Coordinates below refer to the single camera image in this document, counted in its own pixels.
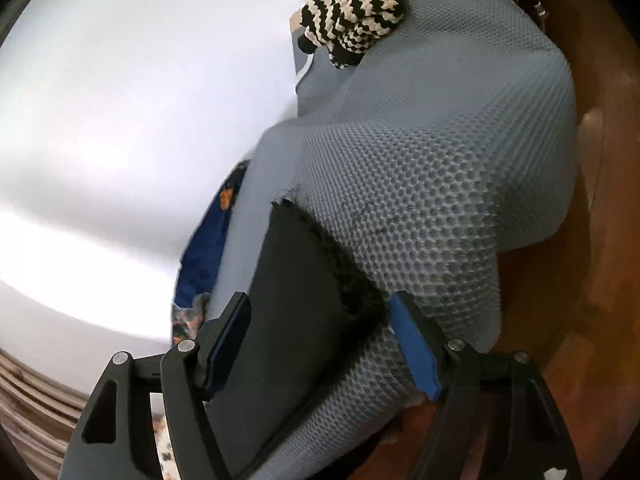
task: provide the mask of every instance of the gray fabric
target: gray fabric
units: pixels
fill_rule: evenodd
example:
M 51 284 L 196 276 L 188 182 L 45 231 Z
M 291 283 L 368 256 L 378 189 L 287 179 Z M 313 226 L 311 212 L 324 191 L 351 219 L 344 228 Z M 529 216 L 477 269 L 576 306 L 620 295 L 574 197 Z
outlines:
M 236 203 L 218 312 L 247 290 L 270 202 L 289 196 L 381 289 L 413 293 L 447 335 L 480 351 L 495 343 L 496 254 L 553 234 L 571 199 L 570 71 L 511 0 L 405 1 L 404 21 L 359 67 L 320 77 L 314 62 L 298 88 L 301 116 L 265 133 Z M 380 327 L 253 480 L 308 477 L 413 392 Z
M 293 46 L 293 64 L 296 67 L 296 72 L 298 72 L 306 63 L 306 56 L 304 52 L 302 52 L 298 48 L 298 38 L 302 36 L 305 29 L 303 27 L 299 27 L 291 33 L 291 43 Z

